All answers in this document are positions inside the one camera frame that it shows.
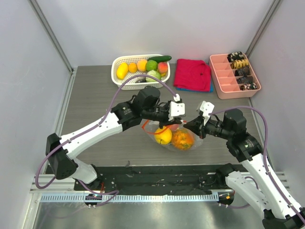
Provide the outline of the green cucumber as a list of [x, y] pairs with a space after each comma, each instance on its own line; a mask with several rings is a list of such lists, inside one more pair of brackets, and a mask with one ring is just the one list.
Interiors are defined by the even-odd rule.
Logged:
[[152, 60], [152, 61], [156, 61], [157, 63], [160, 62], [169, 62], [172, 59], [171, 56], [169, 55], [161, 55], [161, 56], [153, 56], [148, 58], [148, 61]]

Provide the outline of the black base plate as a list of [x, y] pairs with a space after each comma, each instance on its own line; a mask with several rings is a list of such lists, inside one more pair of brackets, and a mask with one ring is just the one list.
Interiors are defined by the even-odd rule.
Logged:
[[98, 191], [118, 190], [120, 195], [182, 196], [208, 195], [212, 190], [228, 186], [216, 173], [232, 168], [245, 172], [242, 165], [192, 165], [192, 166], [124, 166], [98, 167], [102, 180]]

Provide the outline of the white plastic basket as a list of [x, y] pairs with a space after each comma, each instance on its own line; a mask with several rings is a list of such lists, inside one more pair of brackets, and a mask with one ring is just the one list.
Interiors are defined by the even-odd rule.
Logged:
[[[135, 73], [131, 73], [128, 71], [127, 75], [125, 76], [125, 78], [123, 80], [119, 80], [116, 76], [116, 71], [119, 67], [119, 65], [123, 62], [127, 63], [128, 65], [130, 63], [137, 63], [139, 60], [141, 59], [146, 59], [148, 60], [148, 58], [153, 57], [153, 56], [161, 56], [161, 54], [139, 54], [139, 55], [127, 55], [127, 56], [121, 56], [116, 58], [113, 62], [112, 62], [112, 68], [111, 68], [111, 78], [112, 81], [116, 84], [117, 87], [120, 87], [122, 85], [122, 83], [124, 83], [126, 80], [128, 80], [129, 78], [131, 78], [132, 76], [135, 75], [140, 75], [140, 74], [145, 74], [144, 72], [140, 72], [137, 70], [137, 72]], [[162, 82], [166, 82], [169, 78], [170, 78], [170, 65], [169, 62], [166, 62], [168, 65], [168, 71], [164, 74], [161, 74], [161, 81]], [[136, 79], [134, 78], [132, 80], [130, 80], [127, 84], [124, 85], [124, 87], [122, 88], [123, 90], [140, 90], [143, 89], [145, 86], [150, 85], [150, 86], [154, 86], [156, 88], [160, 88], [163, 85], [158, 83], [158, 82], [151, 82], [151, 83], [136, 83]]]

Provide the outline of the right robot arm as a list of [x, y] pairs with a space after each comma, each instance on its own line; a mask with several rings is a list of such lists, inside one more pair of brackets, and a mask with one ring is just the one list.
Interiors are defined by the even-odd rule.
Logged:
[[232, 164], [216, 170], [215, 182], [220, 188], [231, 188], [239, 193], [262, 218], [266, 229], [300, 229], [305, 225], [305, 209], [276, 176], [262, 146], [246, 130], [246, 118], [240, 107], [224, 110], [224, 119], [213, 120], [214, 106], [203, 103], [199, 115], [184, 127], [201, 139], [212, 135], [225, 139], [226, 146], [239, 163], [250, 173], [258, 187], [254, 187]]

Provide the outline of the small orange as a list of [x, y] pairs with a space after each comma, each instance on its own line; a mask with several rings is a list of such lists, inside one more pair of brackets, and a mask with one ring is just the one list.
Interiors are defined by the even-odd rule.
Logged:
[[137, 64], [136, 63], [130, 63], [128, 65], [128, 71], [131, 72], [131, 73], [135, 73], [137, 72]]

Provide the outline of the grey mushroom toy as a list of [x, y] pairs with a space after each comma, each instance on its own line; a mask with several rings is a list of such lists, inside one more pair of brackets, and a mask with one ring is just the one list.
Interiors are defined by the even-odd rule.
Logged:
[[146, 83], [146, 77], [145, 76], [140, 76], [136, 79], [136, 83]]

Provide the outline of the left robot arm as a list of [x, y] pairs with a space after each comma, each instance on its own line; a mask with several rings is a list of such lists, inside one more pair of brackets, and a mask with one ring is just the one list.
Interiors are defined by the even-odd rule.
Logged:
[[107, 113], [95, 122], [67, 135], [48, 136], [46, 157], [55, 179], [73, 178], [90, 190], [97, 190], [102, 177], [96, 166], [77, 158], [84, 150], [139, 125], [143, 119], [157, 121], [161, 127], [180, 124], [185, 116], [185, 104], [180, 96], [176, 94], [173, 100], [160, 102], [160, 95], [159, 89], [146, 86], [130, 100], [111, 105]]

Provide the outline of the yellow striped sock roll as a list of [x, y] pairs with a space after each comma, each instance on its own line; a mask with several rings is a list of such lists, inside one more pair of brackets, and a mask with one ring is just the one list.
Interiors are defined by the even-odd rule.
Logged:
[[241, 69], [244, 68], [246, 66], [249, 66], [249, 61], [247, 59], [242, 59], [242, 60], [234, 60], [231, 64], [230, 64], [232, 69]]

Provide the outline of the yellow mango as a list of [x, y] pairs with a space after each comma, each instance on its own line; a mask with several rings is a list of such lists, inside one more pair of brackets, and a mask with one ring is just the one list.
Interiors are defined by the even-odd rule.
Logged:
[[127, 75], [128, 71], [129, 71], [128, 64], [125, 62], [121, 63], [116, 71], [117, 78], [119, 80], [123, 80]]

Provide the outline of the dark floral sock roll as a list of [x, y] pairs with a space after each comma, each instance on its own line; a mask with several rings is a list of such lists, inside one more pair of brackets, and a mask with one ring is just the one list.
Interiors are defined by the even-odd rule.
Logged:
[[227, 55], [228, 62], [234, 62], [243, 59], [244, 59], [244, 54], [242, 52], [232, 52]]

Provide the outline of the yellow apple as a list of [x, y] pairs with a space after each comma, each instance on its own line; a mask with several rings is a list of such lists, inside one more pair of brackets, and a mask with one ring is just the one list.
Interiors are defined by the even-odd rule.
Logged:
[[161, 145], [167, 145], [171, 143], [172, 136], [173, 136], [172, 131], [167, 127], [163, 127], [163, 128], [158, 128], [155, 131], [154, 139], [157, 143]]

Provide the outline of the dark brown sock roll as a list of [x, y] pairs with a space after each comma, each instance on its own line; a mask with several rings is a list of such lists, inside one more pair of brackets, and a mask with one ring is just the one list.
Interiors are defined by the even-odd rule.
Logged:
[[235, 70], [234, 75], [235, 76], [249, 76], [249, 75], [251, 75], [249, 66], [245, 66], [243, 68]]

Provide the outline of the green cabbage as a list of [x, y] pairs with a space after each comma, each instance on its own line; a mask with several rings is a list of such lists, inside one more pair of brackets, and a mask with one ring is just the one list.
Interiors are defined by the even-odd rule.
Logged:
[[148, 83], [155, 82], [156, 81], [155, 79], [160, 80], [162, 78], [160, 73], [158, 71], [156, 71], [156, 70], [148, 71], [147, 75], [151, 76], [151, 78], [150, 77], [146, 77], [145, 78], [146, 82], [148, 82]]

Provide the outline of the clear zip top bag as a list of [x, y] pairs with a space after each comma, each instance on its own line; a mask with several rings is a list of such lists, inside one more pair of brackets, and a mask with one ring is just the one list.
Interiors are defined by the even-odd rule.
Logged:
[[183, 125], [171, 124], [159, 127], [159, 122], [147, 120], [142, 125], [143, 131], [157, 144], [171, 151], [191, 151], [200, 147], [203, 140]]

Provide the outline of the red folded cloth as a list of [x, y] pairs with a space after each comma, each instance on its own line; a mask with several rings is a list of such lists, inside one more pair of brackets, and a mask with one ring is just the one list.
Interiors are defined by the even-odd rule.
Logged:
[[191, 90], [210, 89], [211, 68], [203, 60], [178, 59], [173, 86]]

